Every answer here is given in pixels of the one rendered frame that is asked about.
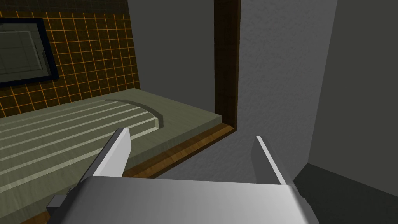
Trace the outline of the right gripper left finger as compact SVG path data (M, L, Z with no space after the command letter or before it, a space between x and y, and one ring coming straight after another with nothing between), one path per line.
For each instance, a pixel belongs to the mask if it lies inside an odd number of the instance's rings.
M91 176L121 177L131 153L129 128L118 128L90 164L79 182Z

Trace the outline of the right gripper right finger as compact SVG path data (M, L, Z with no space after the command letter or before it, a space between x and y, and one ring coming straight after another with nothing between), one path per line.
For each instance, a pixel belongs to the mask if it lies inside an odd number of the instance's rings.
M255 137L251 161L258 184L294 185L284 163L269 141L260 135Z

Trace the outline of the dark framed window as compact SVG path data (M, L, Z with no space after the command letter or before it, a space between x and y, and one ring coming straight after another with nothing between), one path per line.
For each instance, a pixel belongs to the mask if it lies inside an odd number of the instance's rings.
M0 88L59 79L42 18L0 18Z

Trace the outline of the grey green ridged counter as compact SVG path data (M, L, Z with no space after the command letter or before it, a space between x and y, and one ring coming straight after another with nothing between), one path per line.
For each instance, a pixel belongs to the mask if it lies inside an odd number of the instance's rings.
M118 128L130 133L126 169L232 129L219 114L138 89L0 118L0 224L27 221L76 186Z

